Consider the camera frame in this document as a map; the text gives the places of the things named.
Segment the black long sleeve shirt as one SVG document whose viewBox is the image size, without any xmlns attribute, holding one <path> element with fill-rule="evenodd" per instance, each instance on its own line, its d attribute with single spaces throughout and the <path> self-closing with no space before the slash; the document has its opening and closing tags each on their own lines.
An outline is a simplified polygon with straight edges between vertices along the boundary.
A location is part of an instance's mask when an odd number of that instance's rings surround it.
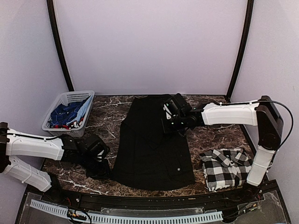
<svg viewBox="0 0 299 224">
<path fill-rule="evenodd" d="M 169 94 L 134 98 L 121 122 L 113 180 L 136 189 L 174 190 L 195 183 L 187 139 L 165 134 L 163 102 Z"/>
</svg>

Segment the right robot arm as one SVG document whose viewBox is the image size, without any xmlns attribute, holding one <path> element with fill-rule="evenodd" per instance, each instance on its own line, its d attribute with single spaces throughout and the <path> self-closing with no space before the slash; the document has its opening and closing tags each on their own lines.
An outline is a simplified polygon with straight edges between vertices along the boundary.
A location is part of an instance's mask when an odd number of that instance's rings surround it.
<svg viewBox="0 0 299 224">
<path fill-rule="evenodd" d="M 278 150 L 286 142 L 283 137 L 284 121 L 276 108 L 283 104 L 262 96 L 259 100 L 241 103 L 191 105 L 181 94 L 176 94 L 163 102 L 166 114 L 162 121 L 165 133 L 177 131 L 185 134 L 187 129 L 213 125 L 249 125 L 258 128 L 258 148 L 253 159 L 253 166 L 247 177 L 246 185 L 239 191 L 238 198 L 249 202 L 256 196 L 256 188 L 263 180 L 266 171 L 271 167 Z"/>
</svg>

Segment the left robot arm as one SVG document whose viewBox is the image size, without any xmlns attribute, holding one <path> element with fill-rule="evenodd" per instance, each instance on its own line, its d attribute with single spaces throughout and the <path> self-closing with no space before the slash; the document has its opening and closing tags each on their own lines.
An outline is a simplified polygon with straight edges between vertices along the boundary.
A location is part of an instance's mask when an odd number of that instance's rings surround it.
<svg viewBox="0 0 299 224">
<path fill-rule="evenodd" d="M 86 139 L 67 134 L 45 137 L 10 129 L 6 122 L 0 124 L 0 172 L 47 192 L 55 203 L 66 200 L 58 178 L 25 163 L 19 158 L 20 155 L 77 164 L 86 169 L 87 177 L 102 179 L 110 175 L 106 159 L 109 151 L 110 148 L 95 134 Z"/>
</svg>

